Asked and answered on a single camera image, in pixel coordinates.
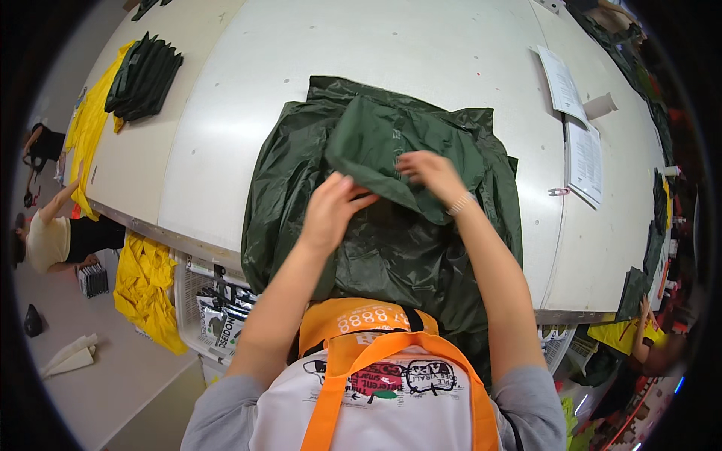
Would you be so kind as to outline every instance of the yellow raincoat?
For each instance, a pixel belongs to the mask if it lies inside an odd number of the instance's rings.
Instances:
[[[78,107],[78,111],[70,124],[68,137],[65,140],[65,147],[70,150],[75,148],[73,156],[73,165],[70,171],[70,182],[72,183],[78,173],[78,166],[84,160],[83,173],[80,175],[80,185],[73,193],[72,199],[80,205],[80,208],[93,221],[97,221],[97,215],[90,208],[87,198],[85,198],[85,186],[88,181],[95,147],[100,140],[100,134],[103,132],[105,120],[108,114],[105,112],[105,100],[108,98],[108,91],[113,84],[118,68],[120,68],[123,58],[135,40],[125,44],[118,49],[118,57],[105,70],[100,80],[92,87],[85,99]],[[118,121],[115,121],[115,127],[119,130]]]
[[[178,335],[175,308],[166,290],[173,286],[170,248],[129,232],[121,251],[113,298],[116,309],[128,321],[150,335],[154,342],[180,355],[188,347]]]

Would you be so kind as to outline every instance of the gray sleeve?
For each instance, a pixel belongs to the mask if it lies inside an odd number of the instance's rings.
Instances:
[[[542,367],[516,368],[492,386],[492,399],[514,423],[524,451],[567,448],[567,425],[552,375]],[[509,422],[497,416],[505,451],[516,450]]]
[[[250,376],[224,377],[196,401],[181,451],[247,450],[263,389]]]

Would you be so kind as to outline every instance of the white table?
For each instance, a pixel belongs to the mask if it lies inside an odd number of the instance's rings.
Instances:
[[[118,28],[89,86],[117,48],[146,29],[186,59],[158,116],[119,135],[106,123],[87,188],[99,210],[239,268],[258,150],[283,104],[305,99],[310,75],[343,76],[446,110],[494,108],[494,134],[519,158],[524,273],[535,308],[616,311],[652,216],[651,179],[640,174],[661,154],[644,103],[564,9],[556,16],[529,0],[248,0],[226,27],[242,3],[176,0],[139,26],[128,18]],[[583,97],[612,91],[619,106],[593,122],[605,152],[597,212],[575,196],[549,196],[564,185],[564,143],[537,45],[565,60]],[[582,264],[589,256],[593,264]]]

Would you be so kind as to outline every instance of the black pants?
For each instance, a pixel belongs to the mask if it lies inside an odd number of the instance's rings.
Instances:
[[[66,263],[82,263],[85,258],[103,249],[121,249],[126,228],[105,216],[97,221],[85,217],[70,220],[70,252]]]

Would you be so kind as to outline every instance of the blue light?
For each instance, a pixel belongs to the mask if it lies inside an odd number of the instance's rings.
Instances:
[[[679,384],[677,384],[677,388],[674,389],[674,394],[676,395],[679,391],[679,388],[682,386],[682,383],[684,382],[684,376],[679,380]]]

